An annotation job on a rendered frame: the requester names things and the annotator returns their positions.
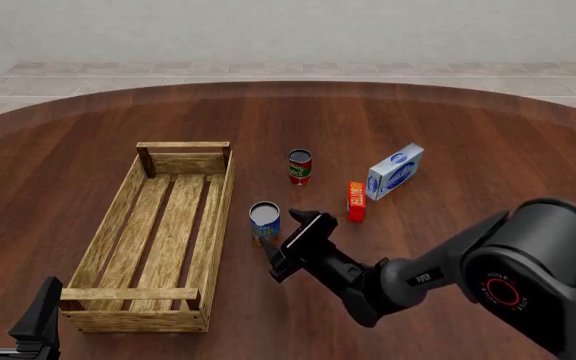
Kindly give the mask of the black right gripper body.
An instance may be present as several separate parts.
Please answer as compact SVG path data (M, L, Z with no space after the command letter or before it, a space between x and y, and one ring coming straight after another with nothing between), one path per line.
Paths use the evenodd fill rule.
M311 275L315 278L315 273L313 272L313 265L315 264L315 260L317 258L317 252L313 250L298 250L295 249L284 249L280 248L281 254L283 255L283 263L277 271L274 271L272 268L270 269L269 273L271 277L281 284L290 276L294 275L296 272L300 270L304 270L307 274Z

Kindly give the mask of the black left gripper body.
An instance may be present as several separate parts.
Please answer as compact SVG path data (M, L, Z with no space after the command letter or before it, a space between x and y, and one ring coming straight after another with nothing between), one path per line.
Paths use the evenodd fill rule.
M59 360L60 341L17 341L15 348L0 348L0 360Z

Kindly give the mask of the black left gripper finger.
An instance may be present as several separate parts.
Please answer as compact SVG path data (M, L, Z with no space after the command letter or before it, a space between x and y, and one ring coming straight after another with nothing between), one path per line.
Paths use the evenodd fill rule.
M46 278L35 299L8 334L17 347L59 347L58 314L63 284Z

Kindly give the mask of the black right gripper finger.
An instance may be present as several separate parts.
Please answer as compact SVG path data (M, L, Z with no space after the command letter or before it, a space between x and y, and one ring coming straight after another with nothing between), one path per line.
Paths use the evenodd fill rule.
M289 215L301 226L307 226L318 218L321 213L317 210L289 209Z
M283 255L281 254L280 248L278 248L276 245L273 245L267 239L260 239L260 242L264 248L271 268L274 271L277 271L283 263Z

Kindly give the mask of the blue alphabet soup tin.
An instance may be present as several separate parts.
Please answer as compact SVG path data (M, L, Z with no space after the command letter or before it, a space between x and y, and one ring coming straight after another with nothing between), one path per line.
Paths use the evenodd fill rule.
M275 203L261 201L249 210L253 244L262 246L261 239L275 242L280 233L280 208Z

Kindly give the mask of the wooden slat tray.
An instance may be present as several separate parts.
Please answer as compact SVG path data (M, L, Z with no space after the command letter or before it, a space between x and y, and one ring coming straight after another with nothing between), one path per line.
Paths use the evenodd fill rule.
M60 310L87 333L205 332L235 179L232 148L152 142L136 151Z

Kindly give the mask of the red green tomato sauce tin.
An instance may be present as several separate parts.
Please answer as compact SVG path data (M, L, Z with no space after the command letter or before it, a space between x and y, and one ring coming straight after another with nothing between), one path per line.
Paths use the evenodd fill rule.
M307 185L312 175L312 155L305 149L294 149L288 157L289 179L293 185Z

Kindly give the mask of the red orange butter box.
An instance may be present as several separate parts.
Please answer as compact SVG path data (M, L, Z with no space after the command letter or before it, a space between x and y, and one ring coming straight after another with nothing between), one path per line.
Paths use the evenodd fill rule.
M361 182L349 182L347 190L347 219L363 222L366 212L366 189Z

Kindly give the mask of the white blue printed food box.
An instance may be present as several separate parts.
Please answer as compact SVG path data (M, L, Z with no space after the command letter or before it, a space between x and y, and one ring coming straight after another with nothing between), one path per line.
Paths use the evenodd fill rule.
M366 195L371 200L380 200L417 171L424 149L410 143L371 167L366 181Z

